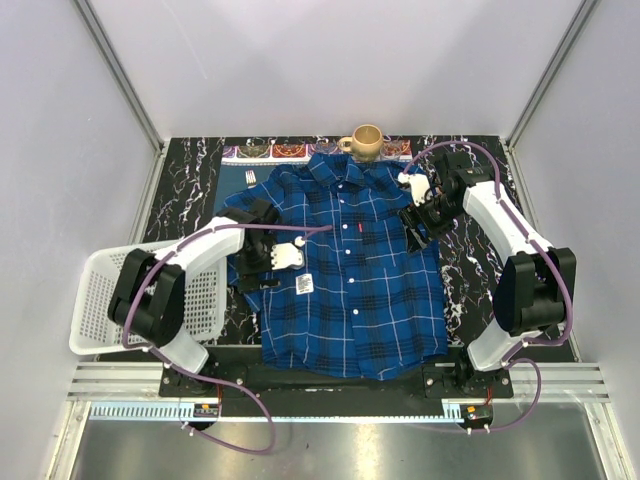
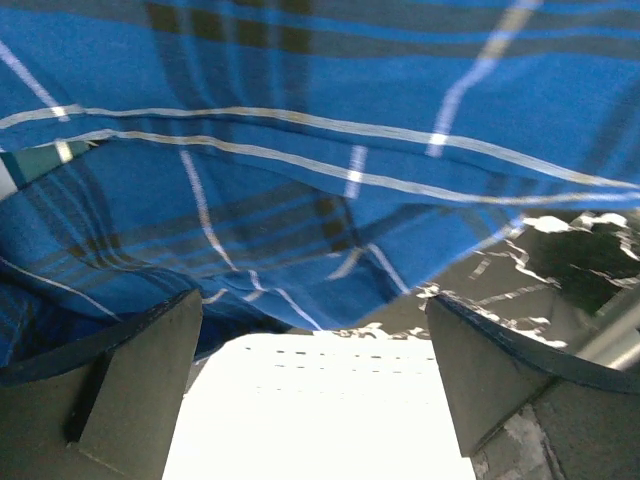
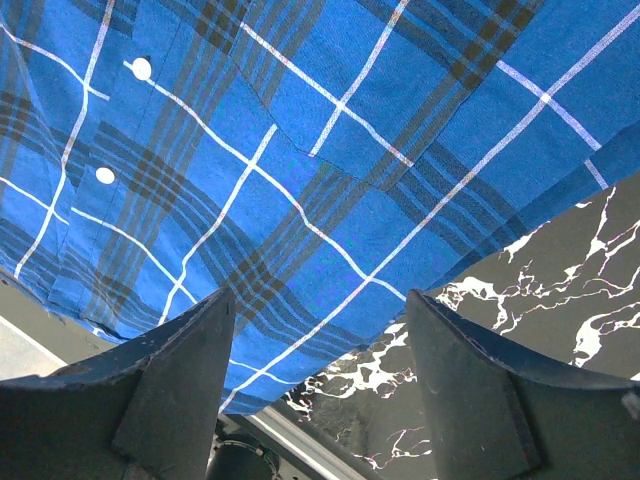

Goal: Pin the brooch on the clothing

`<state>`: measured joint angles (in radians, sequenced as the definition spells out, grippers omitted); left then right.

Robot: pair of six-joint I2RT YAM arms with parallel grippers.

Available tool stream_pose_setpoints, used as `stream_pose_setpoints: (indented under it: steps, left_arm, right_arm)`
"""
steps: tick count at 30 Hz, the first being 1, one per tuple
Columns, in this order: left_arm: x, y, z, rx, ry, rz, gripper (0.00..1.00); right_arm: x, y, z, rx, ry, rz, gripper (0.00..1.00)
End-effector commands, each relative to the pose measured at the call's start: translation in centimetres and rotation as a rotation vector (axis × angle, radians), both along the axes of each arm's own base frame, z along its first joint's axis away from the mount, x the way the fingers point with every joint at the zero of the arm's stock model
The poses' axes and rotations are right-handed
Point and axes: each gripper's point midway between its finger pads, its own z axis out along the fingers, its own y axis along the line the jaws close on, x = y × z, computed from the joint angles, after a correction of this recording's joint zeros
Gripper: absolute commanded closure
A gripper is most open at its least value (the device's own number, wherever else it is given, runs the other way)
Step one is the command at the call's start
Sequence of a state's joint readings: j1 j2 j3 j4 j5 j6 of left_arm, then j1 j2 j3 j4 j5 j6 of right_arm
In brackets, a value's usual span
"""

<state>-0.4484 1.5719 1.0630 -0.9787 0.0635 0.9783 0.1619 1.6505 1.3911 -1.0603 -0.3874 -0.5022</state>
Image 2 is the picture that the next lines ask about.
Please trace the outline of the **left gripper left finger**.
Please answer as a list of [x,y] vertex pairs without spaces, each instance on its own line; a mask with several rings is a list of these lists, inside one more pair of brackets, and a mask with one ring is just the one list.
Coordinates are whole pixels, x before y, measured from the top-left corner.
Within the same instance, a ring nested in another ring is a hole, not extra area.
[[184,292],[2,368],[2,478],[161,478],[201,321]]

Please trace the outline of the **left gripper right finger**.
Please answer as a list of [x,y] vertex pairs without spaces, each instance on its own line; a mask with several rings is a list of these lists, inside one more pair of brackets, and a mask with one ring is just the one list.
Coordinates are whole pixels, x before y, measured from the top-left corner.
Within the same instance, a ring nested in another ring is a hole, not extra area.
[[426,317],[462,456],[478,479],[636,479],[639,370],[580,359],[453,298]]

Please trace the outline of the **blue plaid shirt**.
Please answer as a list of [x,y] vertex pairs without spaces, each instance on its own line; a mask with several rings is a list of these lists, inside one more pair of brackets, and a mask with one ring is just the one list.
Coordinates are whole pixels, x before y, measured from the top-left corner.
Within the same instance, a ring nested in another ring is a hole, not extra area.
[[639,204],[635,1],[5,1],[1,362],[203,298],[349,328],[536,209]]

